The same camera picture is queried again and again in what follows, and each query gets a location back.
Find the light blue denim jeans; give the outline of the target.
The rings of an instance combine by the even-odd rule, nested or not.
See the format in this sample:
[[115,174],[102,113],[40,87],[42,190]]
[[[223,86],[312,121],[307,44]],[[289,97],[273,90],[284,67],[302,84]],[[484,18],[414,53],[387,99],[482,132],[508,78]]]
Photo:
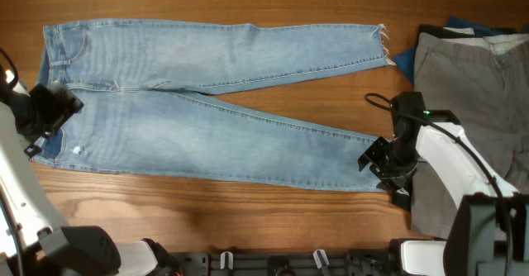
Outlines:
[[38,81],[83,102],[36,162],[59,169],[372,192],[374,137],[258,112],[224,93],[389,65],[383,25],[95,19],[43,29]]

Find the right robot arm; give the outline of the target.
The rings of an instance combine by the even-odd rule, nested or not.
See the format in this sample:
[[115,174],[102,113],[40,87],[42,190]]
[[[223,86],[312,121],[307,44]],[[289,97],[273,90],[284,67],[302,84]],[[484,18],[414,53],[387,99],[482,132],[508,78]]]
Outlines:
[[428,110],[422,94],[365,101],[390,112],[393,140],[379,137],[358,159],[394,205],[410,209],[421,160],[436,172],[457,207],[446,240],[392,240],[385,262],[394,275],[526,275],[528,196],[501,178],[469,142],[449,110]]

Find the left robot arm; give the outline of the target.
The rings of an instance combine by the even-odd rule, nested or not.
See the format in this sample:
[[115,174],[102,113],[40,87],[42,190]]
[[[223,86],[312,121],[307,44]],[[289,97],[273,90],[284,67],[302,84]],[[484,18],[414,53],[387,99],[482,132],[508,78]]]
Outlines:
[[99,226],[70,226],[31,166],[83,103],[60,83],[28,90],[1,53],[1,273],[6,275],[183,275],[151,239],[116,244]]

